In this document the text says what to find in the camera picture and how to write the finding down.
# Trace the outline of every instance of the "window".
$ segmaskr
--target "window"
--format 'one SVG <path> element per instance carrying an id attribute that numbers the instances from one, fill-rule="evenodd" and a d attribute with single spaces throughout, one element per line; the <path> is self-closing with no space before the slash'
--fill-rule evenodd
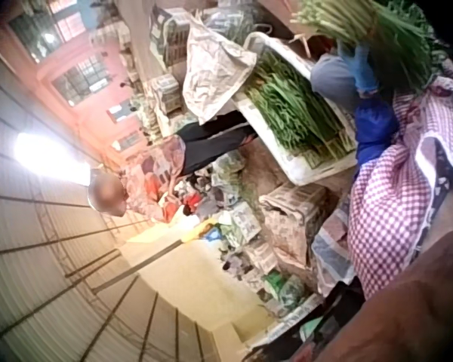
<path id="1" fill-rule="evenodd" d="M 15 144 L 15 158 L 32 172 L 88 186 L 91 167 L 79 162 L 61 144 L 46 137 L 20 133 Z"/>
<path id="2" fill-rule="evenodd" d="M 49 13 L 34 14 L 33 17 L 22 14 L 10 22 L 10 27 L 37 63 L 63 44 Z"/>
<path id="3" fill-rule="evenodd" d="M 121 138 L 118 141 L 114 141 L 111 146 L 116 151 L 124 151 L 125 149 L 128 149 L 129 147 L 138 143 L 140 140 L 141 140 L 140 134 L 137 131 L 135 131 L 127 135 L 126 137 Z"/>
<path id="4" fill-rule="evenodd" d="M 52 84 L 73 107 L 109 84 L 109 74 L 100 55 L 80 62 L 55 79 Z"/>
<path id="5" fill-rule="evenodd" d="M 21 14 L 9 23 L 34 61 L 40 63 L 63 43 L 85 31 L 78 11 L 67 9 L 62 12 L 76 2 L 77 0 L 56 0 L 50 5 L 51 12 L 43 11 L 32 16 Z"/>
<path id="6" fill-rule="evenodd" d="M 81 14 L 75 13 L 70 17 L 57 22 L 60 33 L 65 41 L 75 38 L 77 35 L 85 32 L 84 23 L 82 22 Z"/>
<path id="7" fill-rule="evenodd" d="M 52 13 L 56 14 L 59 11 L 77 4 L 77 0 L 53 0 L 49 3 Z"/>
<path id="8" fill-rule="evenodd" d="M 129 100 L 124 100 L 117 106 L 109 108 L 107 114 L 114 122 L 124 121 L 133 111 Z"/>

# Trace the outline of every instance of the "checkered cloth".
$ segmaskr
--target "checkered cloth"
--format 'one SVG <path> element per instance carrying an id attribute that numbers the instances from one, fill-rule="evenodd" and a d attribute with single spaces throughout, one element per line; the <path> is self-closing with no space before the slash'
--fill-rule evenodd
<path id="1" fill-rule="evenodd" d="M 420 95 L 398 94 L 394 144 L 364 165 L 351 191 L 348 244 L 366 298 L 412 261 L 429 220 L 436 142 L 453 167 L 453 66 Z"/>

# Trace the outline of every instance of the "blue glove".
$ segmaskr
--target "blue glove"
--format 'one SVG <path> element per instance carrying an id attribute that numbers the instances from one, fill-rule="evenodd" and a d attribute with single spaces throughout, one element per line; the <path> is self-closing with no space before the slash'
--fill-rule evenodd
<path id="1" fill-rule="evenodd" d="M 368 93 L 379 88 L 378 80 L 368 63 L 369 45 L 367 43 L 358 44 L 354 56 L 351 57 L 347 54 L 342 41 L 337 40 L 337 51 L 354 76 L 358 91 Z"/>

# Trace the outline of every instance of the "green onion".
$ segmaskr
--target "green onion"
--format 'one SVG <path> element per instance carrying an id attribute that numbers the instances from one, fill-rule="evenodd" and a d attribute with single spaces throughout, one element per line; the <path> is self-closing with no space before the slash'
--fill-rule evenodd
<path id="1" fill-rule="evenodd" d="M 311 168 L 341 159 L 355 148 L 332 108 L 281 57 L 263 53 L 246 93 L 279 144 L 301 153 Z"/>
<path id="2" fill-rule="evenodd" d="M 319 34 L 338 38 L 351 48 L 360 41 L 371 47 L 371 61 L 380 83 L 389 89 L 419 90 L 431 76 L 426 32 L 372 0 L 301 0 L 295 14 Z M 419 15 L 412 10 L 412 16 Z"/>

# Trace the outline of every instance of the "building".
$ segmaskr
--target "building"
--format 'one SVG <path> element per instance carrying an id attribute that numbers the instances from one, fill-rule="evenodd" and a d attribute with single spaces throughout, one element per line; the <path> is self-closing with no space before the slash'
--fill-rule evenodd
<path id="1" fill-rule="evenodd" d="M 79 140 L 123 164 L 147 141 L 130 110 L 131 88 L 120 87 L 128 74 L 119 42 L 89 40 L 102 13 L 92 0 L 50 0 L 30 16 L 23 3 L 8 0 L 0 11 L 0 57 Z"/>

